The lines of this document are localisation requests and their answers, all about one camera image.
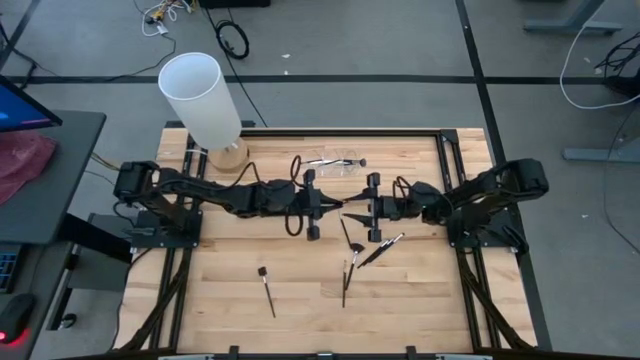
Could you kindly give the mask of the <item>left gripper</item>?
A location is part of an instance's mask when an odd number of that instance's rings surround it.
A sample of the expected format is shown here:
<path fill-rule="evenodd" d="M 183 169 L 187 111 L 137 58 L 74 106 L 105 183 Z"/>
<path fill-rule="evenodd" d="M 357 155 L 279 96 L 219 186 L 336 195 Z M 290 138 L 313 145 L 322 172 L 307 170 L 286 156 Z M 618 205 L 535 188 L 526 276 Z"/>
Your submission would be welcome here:
<path fill-rule="evenodd" d="M 302 213 L 307 217 L 308 221 L 306 230 L 308 241 L 316 241 L 320 238 L 320 228 L 317 225 L 317 220 L 331 211 L 341 210 L 344 204 L 342 200 L 334 199 L 324 194 L 319 195 L 319 191 L 314 187 L 315 178 L 316 172 L 314 169 L 306 170 L 303 174 L 303 183 L 298 195 Z M 322 204 L 331 206 L 322 206 L 320 208 L 320 201 Z"/>

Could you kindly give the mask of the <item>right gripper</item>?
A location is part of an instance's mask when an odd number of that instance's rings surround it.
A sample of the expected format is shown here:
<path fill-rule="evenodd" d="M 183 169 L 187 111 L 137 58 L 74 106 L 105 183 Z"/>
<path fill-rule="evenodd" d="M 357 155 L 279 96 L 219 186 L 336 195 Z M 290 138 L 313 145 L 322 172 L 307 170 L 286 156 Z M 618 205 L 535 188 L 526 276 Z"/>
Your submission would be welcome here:
<path fill-rule="evenodd" d="M 379 227 L 380 219 L 388 219 L 390 221 L 398 221 L 405 218 L 409 208 L 408 192 L 411 185 L 405 178 L 397 176 L 392 183 L 392 195 L 382 196 L 378 192 L 380 185 L 380 174 L 370 173 L 367 176 L 367 191 L 348 197 L 343 201 L 361 201 L 368 200 L 369 216 L 358 214 L 345 214 L 345 217 L 356 220 L 363 226 L 368 226 L 368 241 L 381 242 L 382 232 Z"/>

